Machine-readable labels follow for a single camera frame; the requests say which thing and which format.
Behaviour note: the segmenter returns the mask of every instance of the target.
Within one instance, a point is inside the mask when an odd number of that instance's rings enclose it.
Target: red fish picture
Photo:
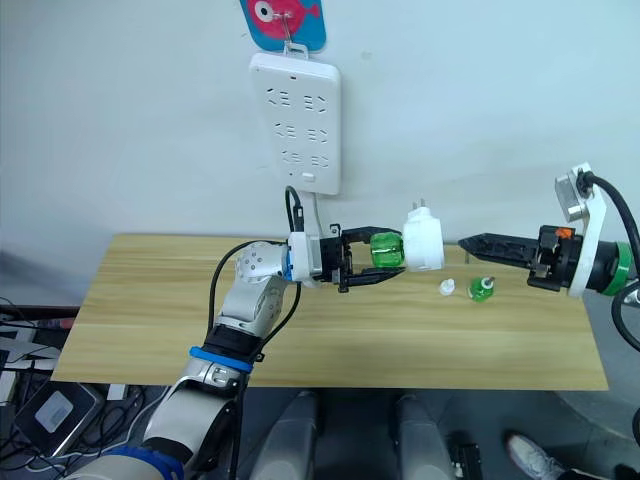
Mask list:
[[[307,8],[300,0],[248,0],[247,9],[258,30],[276,40],[284,40],[286,37],[279,15],[287,15],[287,27],[291,36],[295,35],[308,14],[320,17],[317,4]]]

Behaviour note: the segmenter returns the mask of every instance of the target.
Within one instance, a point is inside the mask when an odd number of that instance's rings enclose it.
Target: gray chair leg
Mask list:
[[[302,392],[289,404],[269,432],[251,480],[313,478],[317,404],[312,392]]]
[[[413,395],[396,404],[401,480],[453,480],[451,457],[424,406]]]

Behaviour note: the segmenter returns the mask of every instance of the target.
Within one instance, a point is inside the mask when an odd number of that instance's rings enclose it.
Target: white power strip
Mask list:
[[[250,72],[283,180],[297,190],[340,191],[340,72],[311,60],[256,53]]]

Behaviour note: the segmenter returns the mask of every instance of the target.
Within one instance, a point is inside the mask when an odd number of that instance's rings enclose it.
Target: green ring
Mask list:
[[[618,245],[618,266],[616,267],[616,273],[613,274],[611,282],[602,292],[603,295],[607,295],[609,297],[614,296],[627,284],[631,262],[633,262],[633,255],[631,254],[631,247],[629,244],[617,242],[616,245]]]

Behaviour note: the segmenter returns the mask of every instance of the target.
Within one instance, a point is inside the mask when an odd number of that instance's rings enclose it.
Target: orange part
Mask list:
[[[571,238],[573,237],[573,232],[571,231],[570,228],[557,228],[556,235],[559,238]]]

